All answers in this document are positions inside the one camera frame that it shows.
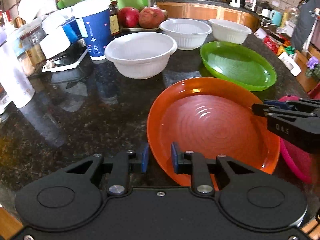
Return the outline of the teal electric kettle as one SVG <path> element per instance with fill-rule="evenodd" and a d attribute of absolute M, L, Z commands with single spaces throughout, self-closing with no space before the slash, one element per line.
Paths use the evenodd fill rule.
<path fill-rule="evenodd" d="M 276 10 L 270 12 L 270 20 L 273 25 L 280 26 L 282 20 L 282 13 Z"/>

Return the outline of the white plastic tray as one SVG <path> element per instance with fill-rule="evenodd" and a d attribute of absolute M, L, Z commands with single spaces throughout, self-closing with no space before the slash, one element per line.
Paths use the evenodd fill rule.
<path fill-rule="evenodd" d="M 87 54 L 86 47 L 69 47 L 67 50 L 47 60 L 42 72 L 62 72 L 76 68 Z"/>

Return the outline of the dark glass sauce jar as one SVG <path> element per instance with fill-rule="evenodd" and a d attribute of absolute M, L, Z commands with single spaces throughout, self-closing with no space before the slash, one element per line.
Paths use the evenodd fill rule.
<path fill-rule="evenodd" d="M 111 35 L 116 38 L 118 37 L 120 32 L 120 24 L 118 20 L 118 1 L 117 0 L 111 0 L 110 6 L 110 31 Z"/>

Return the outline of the clear storage jar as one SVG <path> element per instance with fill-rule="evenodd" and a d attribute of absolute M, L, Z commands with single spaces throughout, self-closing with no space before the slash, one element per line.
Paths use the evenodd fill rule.
<path fill-rule="evenodd" d="M 40 72 L 47 59 L 40 42 L 46 37 L 42 20 L 36 18 L 13 31 L 8 40 L 14 46 L 14 52 L 26 76 Z"/>

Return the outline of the magenta plastic plate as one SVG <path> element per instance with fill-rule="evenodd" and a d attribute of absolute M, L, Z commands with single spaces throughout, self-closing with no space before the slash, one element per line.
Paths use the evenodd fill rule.
<path fill-rule="evenodd" d="M 280 139 L 280 153 L 289 169 L 305 184 L 311 184 L 310 175 L 311 159 L 308 153 L 304 152 L 290 142 Z"/>

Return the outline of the dark hanging apron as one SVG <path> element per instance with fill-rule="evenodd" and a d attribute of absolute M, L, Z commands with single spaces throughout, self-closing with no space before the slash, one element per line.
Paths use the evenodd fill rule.
<path fill-rule="evenodd" d="M 316 20 L 310 14 L 310 11 L 314 11 L 316 8 L 319 8 L 319 0 L 309 0 L 300 7 L 300 14 L 291 37 L 291 45 L 300 52 L 302 52 L 303 45 L 308 39 Z"/>

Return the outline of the near white ribbed bowl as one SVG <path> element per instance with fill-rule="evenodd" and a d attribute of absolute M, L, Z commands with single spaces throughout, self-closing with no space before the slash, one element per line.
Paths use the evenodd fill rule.
<path fill-rule="evenodd" d="M 105 48 L 105 56 L 121 75 L 144 80 L 161 73 L 176 50 L 172 37 L 141 32 L 116 38 Z"/>

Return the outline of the red apple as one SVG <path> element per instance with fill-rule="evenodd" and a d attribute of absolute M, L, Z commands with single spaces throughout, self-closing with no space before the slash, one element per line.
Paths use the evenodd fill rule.
<path fill-rule="evenodd" d="M 118 20 L 122 27 L 133 28 L 139 23 L 139 10 L 133 7 L 124 7 L 118 11 Z"/>

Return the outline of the orange plastic plate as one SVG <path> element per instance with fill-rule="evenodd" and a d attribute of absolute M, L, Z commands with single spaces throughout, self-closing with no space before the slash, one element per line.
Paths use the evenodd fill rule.
<path fill-rule="evenodd" d="M 266 119 L 253 114 L 260 100 L 229 81 L 195 77 L 165 89 L 154 101 L 147 120 L 147 137 L 154 158 L 176 183 L 190 185 L 190 176 L 176 174 L 171 144 L 183 151 L 214 159 L 220 154 L 273 173 L 280 140 L 267 130 Z"/>

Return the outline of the green plastic plate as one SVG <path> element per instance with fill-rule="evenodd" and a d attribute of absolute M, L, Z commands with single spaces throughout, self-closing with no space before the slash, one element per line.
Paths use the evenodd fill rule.
<path fill-rule="evenodd" d="M 208 42 L 200 48 L 200 57 L 210 74 L 249 91 L 266 90 L 277 81 L 275 69 L 264 57 L 239 44 Z"/>

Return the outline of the reddish pomegranate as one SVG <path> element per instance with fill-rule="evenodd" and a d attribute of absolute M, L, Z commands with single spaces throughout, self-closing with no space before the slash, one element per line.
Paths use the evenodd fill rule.
<path fill-rule="evenodd" d="M 158 28 L 164 20 L 164 13 L 158 7 L 146 7 L 139 13 L 139 25 L 145 29 Z"/>

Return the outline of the far white ribbed bowl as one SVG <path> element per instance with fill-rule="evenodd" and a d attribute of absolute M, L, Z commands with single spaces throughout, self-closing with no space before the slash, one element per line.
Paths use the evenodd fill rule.
<path fill-rule="evenodd" d="M 253 33 L 249 27 L 228 20 L 210 19 L 208 22 L 218 41 L 243 44 L 247 36 Z"/>

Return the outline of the translucent purple-lid water bottle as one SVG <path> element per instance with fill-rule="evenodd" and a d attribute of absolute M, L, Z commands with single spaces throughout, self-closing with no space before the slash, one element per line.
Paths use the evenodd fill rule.
<path fill-rule="evenodd" d="M 22 108 L 31 101 L 35 89 L 22 70 L 13 45 L 6 39 L 7 34 L 1 28 L 1 85 L 15 106 Z"/>

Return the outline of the white tissue pack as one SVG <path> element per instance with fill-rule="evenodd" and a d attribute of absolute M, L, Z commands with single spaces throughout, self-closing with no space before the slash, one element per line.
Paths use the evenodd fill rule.
<path fill-rule="evenodd" d="M 40 42 L 40 47 L 46 59 L 51 59 L 65 51 L 71 43 L 62 27 L 56 28 Z"/>

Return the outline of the white ribbed bowl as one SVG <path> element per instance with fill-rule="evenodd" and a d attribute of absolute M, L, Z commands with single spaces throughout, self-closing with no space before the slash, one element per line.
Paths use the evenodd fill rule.
<path fill-rule="evenodd" d="M 116 38 L 105 48 L 105 56 L 121 75 L 144 80 L 161 73 L 176 50 L 172 37 L 141 32 Z"/>
<path fill-rule="evenodd" d="M 212 33 L 208 24 L 187 18 L 168 19 L 159 28 L 176 41 L 179 50 L 185 51 L 200 48 Z"/>
<path fill-rule="evenodd" d="M 247 36 L 253 33 L 249 27 L 228 20 L 210 19 L 208 22 L 218 41 L 243 44 Z"/>

